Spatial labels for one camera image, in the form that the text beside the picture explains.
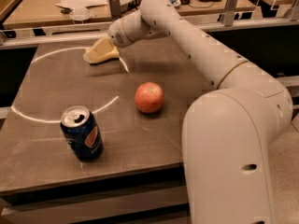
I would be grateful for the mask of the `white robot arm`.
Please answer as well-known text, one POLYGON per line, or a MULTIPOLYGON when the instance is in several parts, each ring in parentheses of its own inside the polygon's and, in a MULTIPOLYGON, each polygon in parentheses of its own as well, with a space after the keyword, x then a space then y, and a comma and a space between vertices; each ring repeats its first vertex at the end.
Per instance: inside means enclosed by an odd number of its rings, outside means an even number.
POLYGON ((292 98, 256 64, 184 20, 169 0, 142 0, 86 50, 89 63, 141 39, 169 36, 211 84, 182 125, 192 224, 276 224, 268 148, 289 126, 292 98))

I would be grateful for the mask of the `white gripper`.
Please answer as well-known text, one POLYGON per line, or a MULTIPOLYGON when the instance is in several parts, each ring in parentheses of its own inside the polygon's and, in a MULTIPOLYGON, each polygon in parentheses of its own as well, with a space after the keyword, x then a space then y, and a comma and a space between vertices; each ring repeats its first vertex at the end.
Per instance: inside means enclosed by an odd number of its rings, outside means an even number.
POLYGON ((116 57, 116 47, 125 48, 133 42, 125 34, 122 26, 123 19, 115 20, 108 28, 108 36, 97 40, 83 54, 83 59, 88 63, 102 63, 116 57))

